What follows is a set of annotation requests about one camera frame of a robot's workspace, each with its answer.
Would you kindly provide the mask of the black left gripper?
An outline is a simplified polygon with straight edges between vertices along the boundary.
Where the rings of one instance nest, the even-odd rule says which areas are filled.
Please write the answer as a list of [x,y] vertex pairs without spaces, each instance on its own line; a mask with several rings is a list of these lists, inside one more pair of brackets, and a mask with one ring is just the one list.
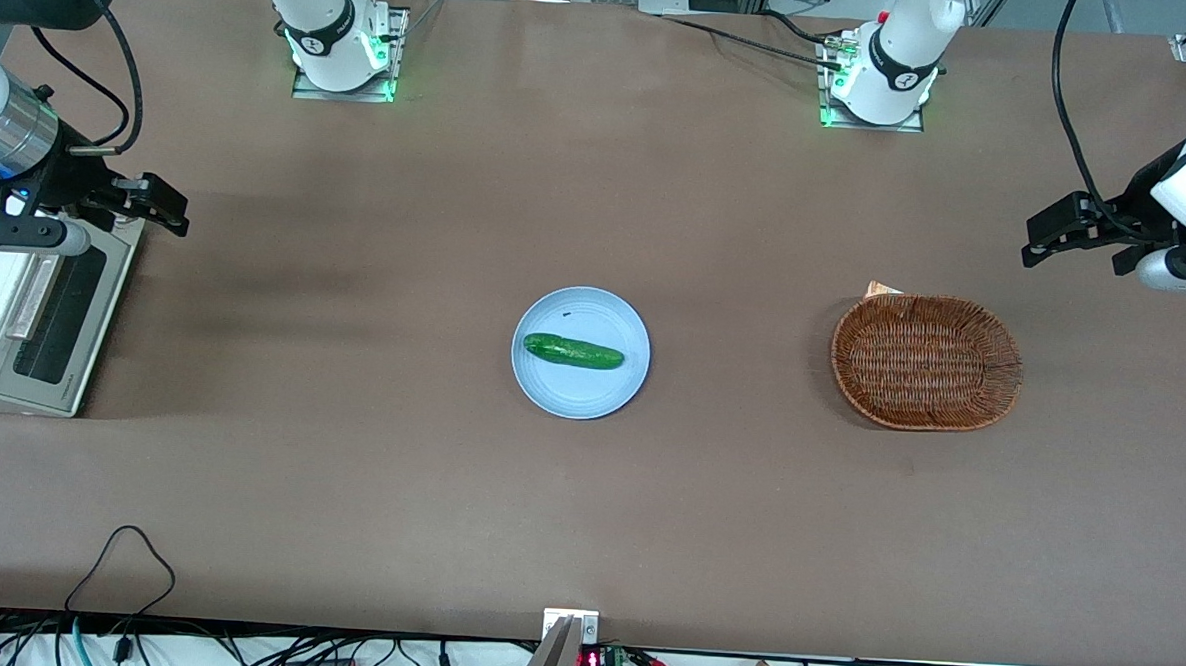
[[[1150,194],[1154,185],[1171,174],[1185,145],[1186,140],[1179,140],[1136,169],[1126,191],[1111,201],[1075,191],[1031,216],[1026,223],[1028,239],[1021,250],[1025,269],[1040,265],[1058,252],[1107,246],[1107,233],[1118,243],[1128,243],[1112,256],[1112,273],[1117,277],[1134,273],[1150,255],[1150,248],[1186,246],[1186,228]],[[1108,205],[1114,214],[1110,223],[1107,223]]]

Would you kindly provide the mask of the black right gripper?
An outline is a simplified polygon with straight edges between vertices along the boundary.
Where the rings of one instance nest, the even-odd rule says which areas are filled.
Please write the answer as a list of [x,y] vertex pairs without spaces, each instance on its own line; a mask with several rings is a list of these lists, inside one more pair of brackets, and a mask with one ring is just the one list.
[[[96,205],[113,188],[114,212]],[[52,151],[27,172],[0,178],[0,248],[85,252],[108,235],[144,231],[144,220],[184,238],[187,206],[157,174],[116,177],[101,159]]]

